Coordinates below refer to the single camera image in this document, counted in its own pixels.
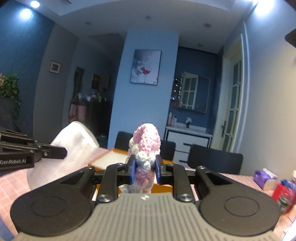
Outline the white sink cabinet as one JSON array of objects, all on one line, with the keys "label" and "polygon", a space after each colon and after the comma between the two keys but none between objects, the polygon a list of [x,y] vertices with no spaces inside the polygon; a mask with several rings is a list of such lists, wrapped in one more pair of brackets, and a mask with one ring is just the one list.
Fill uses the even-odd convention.
[{"label": "white sink cabinet", "polygon": [[212,137],[213,135],[203,128],[167,126],[164,139],[176,144],[173,162],[186,167],[191,146],[200,145],[209,148]]}]

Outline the purple tissue pack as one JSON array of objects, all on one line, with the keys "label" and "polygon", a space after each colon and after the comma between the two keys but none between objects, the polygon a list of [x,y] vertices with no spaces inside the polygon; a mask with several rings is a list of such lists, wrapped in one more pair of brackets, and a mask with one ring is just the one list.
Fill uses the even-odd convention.
[{"label": "purple tissue pack", "polygon": [[263,190],[271,191],[276,186],[278,177],[271,171],[263,168],[256,170],[253,176],[254,182]]}]

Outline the wall mirror cabinet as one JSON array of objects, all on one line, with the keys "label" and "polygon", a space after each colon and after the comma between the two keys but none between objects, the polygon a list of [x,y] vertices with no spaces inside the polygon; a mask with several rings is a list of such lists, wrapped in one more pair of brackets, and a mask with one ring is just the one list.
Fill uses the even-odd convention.
[{"label": "wall mirror cabinet", "polygon": [[210,86],[210,78],[182,72],[181,78],[176,78],[173,82],[171,93],[173,107],[207,113]]}]

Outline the right black chair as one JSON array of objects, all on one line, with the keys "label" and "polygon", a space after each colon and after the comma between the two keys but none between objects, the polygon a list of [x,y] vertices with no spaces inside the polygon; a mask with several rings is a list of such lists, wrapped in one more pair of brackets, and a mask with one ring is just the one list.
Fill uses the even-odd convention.
[{"label": "right black chair", "polygon": [[187,168],[196,170],[205,167],[212,171],[225,174],[239,175],[243,163],[243,155],[202,147],[191,146]]}]

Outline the wine glass wall painting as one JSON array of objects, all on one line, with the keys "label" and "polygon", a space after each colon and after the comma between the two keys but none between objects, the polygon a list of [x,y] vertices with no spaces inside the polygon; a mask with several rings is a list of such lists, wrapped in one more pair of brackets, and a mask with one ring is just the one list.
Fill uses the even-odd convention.
[{"label": "wine glass wall painting", "polygon": [[158,85],[161,50],[134,51],[130,83]]}]

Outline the red box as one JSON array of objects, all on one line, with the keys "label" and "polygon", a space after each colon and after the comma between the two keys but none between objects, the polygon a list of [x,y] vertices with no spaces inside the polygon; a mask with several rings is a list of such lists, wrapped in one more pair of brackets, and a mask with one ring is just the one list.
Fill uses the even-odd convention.
[{"label": "red box", "polygon": [[285,214],[295,205],[295,192],[287,186],[278,184],[275,187],[272,199],[280,207],[281,213]]}]

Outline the black chair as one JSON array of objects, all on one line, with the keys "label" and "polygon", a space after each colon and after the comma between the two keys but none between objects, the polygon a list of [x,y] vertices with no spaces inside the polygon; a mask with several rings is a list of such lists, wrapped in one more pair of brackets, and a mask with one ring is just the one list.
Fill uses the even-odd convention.
[{"label": "black chair", "polygon": [[205,167],[212,171],[225,174],[239,175],[243,163],[243,155],[202,147],[191,146],[187,168],[196,170]]},{"label": "black chair", "polygon": [[123,150],[123,151],[128,151],[129,142],[132,137],[133,137],[132,133],[127,133],[123,131],[118,132],[114,148]]}]

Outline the small framed picture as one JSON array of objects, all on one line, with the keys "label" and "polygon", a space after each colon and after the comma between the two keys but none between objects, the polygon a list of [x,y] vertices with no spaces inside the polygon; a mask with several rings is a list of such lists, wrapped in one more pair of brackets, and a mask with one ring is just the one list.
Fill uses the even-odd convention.
[{"label": "small framed picture", "polygon": [[59,74],[61,68],[61,63],[58,63],[56,61],[51,61],[49,72],[54,74]]}]

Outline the dark cluttered shelf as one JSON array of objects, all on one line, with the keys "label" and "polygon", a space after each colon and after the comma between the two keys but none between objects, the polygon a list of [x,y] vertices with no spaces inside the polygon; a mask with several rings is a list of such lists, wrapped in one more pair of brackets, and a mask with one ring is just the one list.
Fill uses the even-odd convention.
[{"label": "dark cluttered shelf", "polygon": [[79,121],[90,130],[100,145],[107,145],[111,118],[111,101],[107,89],[101,87],[100,76],[93,74],[89,94],[82,93],[84,69],[77,67],[74,91],[68,112],[69,121]]}]

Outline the pink white crochet item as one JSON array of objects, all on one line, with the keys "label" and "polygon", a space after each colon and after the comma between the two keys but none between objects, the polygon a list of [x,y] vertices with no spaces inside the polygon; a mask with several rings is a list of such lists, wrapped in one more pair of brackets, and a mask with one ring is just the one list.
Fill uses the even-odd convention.
[{"label": "pink white crochet item", "polygon": [[157,128],[144,123],[129,141],[128,156],[135,155],[135,178],[132,185],[123,185],[124,193],[150,193],[154,185],[156,155],[160,154],[161,138]]}]

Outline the orange cardboard box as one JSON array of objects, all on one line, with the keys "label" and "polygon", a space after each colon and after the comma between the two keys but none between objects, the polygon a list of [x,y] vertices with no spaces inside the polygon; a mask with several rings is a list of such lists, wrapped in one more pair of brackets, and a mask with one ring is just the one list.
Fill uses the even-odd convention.
[{"label": "orange cardboard box", "polygon": [[[106,170],[108,166],[110,165],[117,165],[117,166],[123,166],[123,168],[119,168],[118,170],[122,171],[125,170],[125,164],[128,163],[129,156],[127,155],[127,151],[123,151],[120,149],[104,149],[99,148],[97,149],[93,156],[90,158],[90,161],[88,162],[88,166],[94,167],[96,171],[102,171]],[[164,164],[175,164],[172,161],[169,160],[163,160]],[[135,161],[132,160],[132,164],[128,165],[127,169],[128,172],[132,173],[132,179],[135,175]],[[194,175],[195,170],[187,170],[188,178],[190,177],[190,174]],[[158,185],[157,180],[154,180],[154,185],[152,186],[151,193],[167,193],[173,192],[173,187],[171,185]]]}]

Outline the white cloth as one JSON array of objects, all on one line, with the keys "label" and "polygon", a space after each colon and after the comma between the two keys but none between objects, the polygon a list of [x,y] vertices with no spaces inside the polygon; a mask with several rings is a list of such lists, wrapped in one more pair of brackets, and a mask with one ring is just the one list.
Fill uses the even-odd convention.
[{"label": "white cloth", "polygon": [[74,121],[58,133],[50,147],[52,151],[27,171],[31,190],[87,166],[99,143],[85,125]]}]

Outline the left black chair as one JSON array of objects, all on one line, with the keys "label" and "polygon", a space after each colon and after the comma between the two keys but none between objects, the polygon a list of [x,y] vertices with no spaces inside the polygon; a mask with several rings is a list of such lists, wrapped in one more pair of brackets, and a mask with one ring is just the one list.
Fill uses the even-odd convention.
[{"label": "left black chair", "polygon": [[118,132],[114,148],[123,150],[123,151],[128,151],[129,142],[132,137],[133,137],[132,133],[127,133],[123,131]]}]

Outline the white glass-panel door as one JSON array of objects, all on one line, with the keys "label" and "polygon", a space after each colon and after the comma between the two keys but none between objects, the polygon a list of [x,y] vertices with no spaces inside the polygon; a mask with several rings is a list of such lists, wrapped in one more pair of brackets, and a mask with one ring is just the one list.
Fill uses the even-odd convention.
[{"label": "white glass-panel door", "polygon": [[217,119],[211,148],[236,152],[244,91],[244,47],[240,34],[222,58],[222,78]]}]

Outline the green potted plant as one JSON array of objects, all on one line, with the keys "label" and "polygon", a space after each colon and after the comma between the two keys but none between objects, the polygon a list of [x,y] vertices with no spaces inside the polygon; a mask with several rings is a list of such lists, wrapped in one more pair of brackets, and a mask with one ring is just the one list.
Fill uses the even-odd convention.
[{"label": "green potted plant", "polygon": [[19,112],[21,107],[20,99],[20,89],[19,89],[19,78],[16,74],[2,75],[1,74],[1,97],[13,101],[13,108],[11,110],[15,129],[19,132],[20,121]]}]

